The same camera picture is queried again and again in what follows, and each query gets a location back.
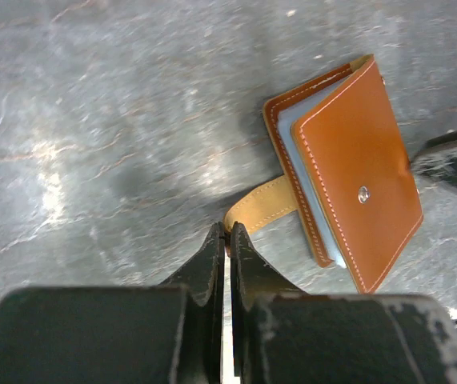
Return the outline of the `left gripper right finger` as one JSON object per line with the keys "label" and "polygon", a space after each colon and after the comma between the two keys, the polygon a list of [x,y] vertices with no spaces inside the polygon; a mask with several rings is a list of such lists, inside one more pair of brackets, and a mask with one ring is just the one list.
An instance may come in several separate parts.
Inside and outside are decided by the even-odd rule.
{"label": "left gripper right finger", "polygon": [[244,383],[457,383],[457,328],[432,298],[308,294],[231,231],[235,373]]}

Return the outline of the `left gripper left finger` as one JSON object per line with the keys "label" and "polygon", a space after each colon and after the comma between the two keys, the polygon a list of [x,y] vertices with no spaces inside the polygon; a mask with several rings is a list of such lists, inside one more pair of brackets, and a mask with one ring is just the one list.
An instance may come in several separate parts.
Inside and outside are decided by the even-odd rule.
{"label": "left gripper left finger", "polygon": [[0,301],[0,383],[219,383],[222,228],[154,286],[37,286]]}

